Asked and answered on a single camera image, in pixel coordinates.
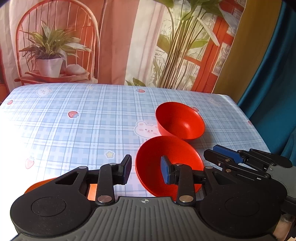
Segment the person right hand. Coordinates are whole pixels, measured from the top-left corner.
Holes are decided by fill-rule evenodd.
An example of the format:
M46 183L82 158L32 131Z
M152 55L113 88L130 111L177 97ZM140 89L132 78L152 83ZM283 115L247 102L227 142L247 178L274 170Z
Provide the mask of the person right hand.
M280 217L280 220L273 232L273 235L276 237L279 241L284 241L288 233L292 227L292 223L295 221L295 216L291 214L282 214Z

